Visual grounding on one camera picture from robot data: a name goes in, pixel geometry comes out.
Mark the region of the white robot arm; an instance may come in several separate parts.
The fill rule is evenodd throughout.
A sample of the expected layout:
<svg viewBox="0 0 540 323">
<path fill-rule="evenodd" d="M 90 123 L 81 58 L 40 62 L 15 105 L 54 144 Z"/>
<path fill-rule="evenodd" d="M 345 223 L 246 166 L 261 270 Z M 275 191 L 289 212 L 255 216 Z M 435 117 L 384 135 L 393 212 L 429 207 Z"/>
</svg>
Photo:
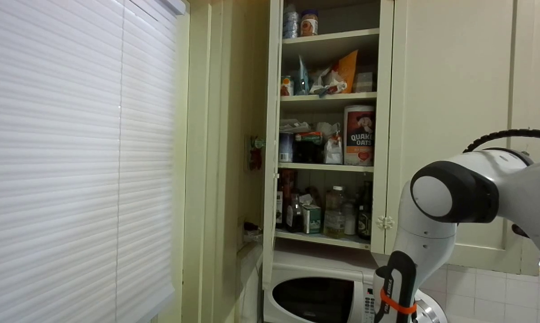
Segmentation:
<svg viewBox="0 0 540 323">
<path fill-rule="evenodd" d="M 375 271 L 374 323 L 415 323 L 417 293 L 451 259 L 460 225 L 496 218 L 540 250 L 540 164 L 485 149 L 417 171 L 401 194 L 395 250 Z"/>
</svg>

